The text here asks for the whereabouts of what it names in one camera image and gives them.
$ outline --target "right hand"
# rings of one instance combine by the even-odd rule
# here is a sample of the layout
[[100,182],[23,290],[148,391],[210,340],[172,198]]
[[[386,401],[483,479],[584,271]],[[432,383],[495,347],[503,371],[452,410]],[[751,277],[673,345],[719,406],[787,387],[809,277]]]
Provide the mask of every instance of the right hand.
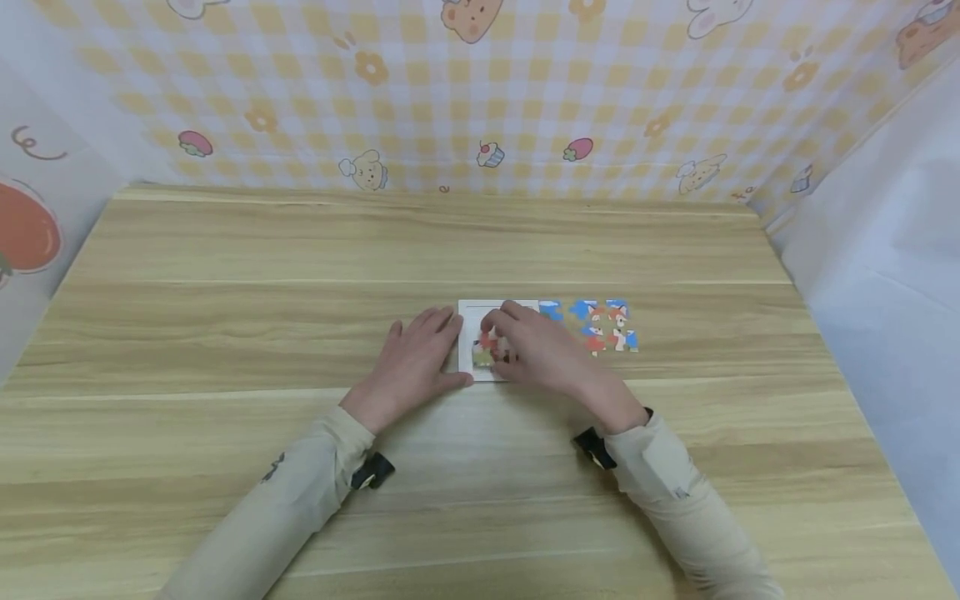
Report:
[[507,300],[480,323],[507,338],[516,358],[493,370],[508,381],[533,384],[584,404],[612,433],[646,424],[646,410],[622,379],[604,369],[566,328],[539,312]]

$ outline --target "wooden table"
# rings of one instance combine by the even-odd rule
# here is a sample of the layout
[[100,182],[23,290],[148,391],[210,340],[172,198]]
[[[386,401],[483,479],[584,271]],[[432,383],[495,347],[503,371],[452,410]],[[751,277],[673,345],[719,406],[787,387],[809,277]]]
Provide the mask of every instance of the wooden table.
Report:
[[[599,360],[689,445],[792,598],[954,597],[813,322],[738,206],[140,188],[109,205],[0,400],[0,590],[150,598],[391,320],[625,298]],[[273,598],[672,598],[584,416],[477,385],[390,431]]]

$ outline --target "beige sleeve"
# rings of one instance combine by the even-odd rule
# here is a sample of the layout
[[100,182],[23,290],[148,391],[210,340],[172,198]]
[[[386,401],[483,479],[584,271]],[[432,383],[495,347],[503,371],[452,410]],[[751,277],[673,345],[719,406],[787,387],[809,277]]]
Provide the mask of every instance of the beige sleeve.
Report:
[[340,509],[373,434],[339,406],[314,421],[180,565],[157,600],[261,600]]
[[617,462],[613,472],[620,490],[650,518],[705,598],[784,597],[756,545],[660,415],[605,442]]

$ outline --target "black wrist strap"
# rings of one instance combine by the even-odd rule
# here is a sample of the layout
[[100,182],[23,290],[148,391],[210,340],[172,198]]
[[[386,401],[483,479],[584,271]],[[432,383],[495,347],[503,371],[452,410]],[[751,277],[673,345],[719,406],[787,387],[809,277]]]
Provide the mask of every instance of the black wrist strap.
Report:
[[[653,418],[654,412],[650,408],[644,407],[647,411],[647,417]],[[574,445],[580,448],[593,463],[603,470],[616,468],[616,461],[610,452],[607,451],[607,445],[603,438],[597,433],[596,429],[591,427],[579,436],[573,439]]]
[[383,454],[374,452],[364,464],[357,469],[350,478],[350,486],[355,490],[370,487],[376,490],[383,485],[387,477],[394,473],[396,468]]

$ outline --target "yellow checkered backdrop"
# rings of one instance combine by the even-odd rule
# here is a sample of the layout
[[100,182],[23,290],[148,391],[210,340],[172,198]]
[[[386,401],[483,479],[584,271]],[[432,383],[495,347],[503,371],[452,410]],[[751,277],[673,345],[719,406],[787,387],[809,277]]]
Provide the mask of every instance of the yellow checkered backdrop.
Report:
[[767,225],[960,54],[960,0],[34,2],[179,182],[741,202]]

